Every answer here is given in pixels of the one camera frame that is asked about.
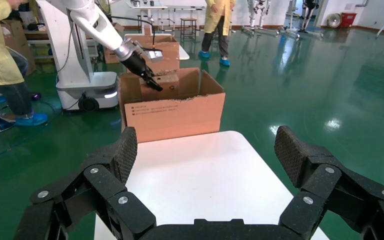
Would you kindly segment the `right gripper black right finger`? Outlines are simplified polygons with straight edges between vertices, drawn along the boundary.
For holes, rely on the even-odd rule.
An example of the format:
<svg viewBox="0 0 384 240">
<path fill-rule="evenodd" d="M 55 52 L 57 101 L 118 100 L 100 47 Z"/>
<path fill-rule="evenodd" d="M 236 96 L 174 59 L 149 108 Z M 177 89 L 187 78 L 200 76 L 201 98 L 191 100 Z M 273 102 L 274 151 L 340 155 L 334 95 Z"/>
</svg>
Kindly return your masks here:
<svg viewBox="0 0 384 240">
<path fill-rule="evenodd" d="M 363 240 L 384 240 L 384 185 L 345 167 L 327 148 L 277 129 L 274 152 L 298 193 L 279 225 L 310 239 L 327 212 L 340 216 Z"/>
</svg>

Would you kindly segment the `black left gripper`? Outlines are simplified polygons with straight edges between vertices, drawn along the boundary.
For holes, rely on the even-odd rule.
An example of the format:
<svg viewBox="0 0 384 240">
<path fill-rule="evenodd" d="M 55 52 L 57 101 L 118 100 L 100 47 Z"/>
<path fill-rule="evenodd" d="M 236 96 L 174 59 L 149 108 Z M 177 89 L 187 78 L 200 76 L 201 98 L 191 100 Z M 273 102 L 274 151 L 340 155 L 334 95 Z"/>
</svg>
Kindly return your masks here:
<svg viewBox="0 0 384 240">
<path fill-rule="evenodd" d="M 163 88 L 154 80 L 153 71 L 147 66 L 145 59 L 137 51 L 133 51 L 130 57 L 125 60 L 125 67 L 131 73 L 141 77 L 148 87 L 158 92 L 163 90 Z"/>
</svg>

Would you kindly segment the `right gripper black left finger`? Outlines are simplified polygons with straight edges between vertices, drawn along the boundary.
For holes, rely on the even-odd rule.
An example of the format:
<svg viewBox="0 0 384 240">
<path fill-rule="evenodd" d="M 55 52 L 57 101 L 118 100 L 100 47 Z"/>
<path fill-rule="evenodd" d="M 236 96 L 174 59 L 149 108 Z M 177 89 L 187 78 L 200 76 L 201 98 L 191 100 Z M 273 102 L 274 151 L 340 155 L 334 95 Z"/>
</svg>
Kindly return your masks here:
<svg viewBox="0 0 384 240">
<path fill-rule="evenodd" d="M 156 226 L 155 215 L 127 189 L 138 154 L 135 128 L 87 156 L 79 169 L 30 197 L 16 240 L 66 240 L 89 214 L 96 214 L 118 240 L 138 240 Z"/>
</svg>

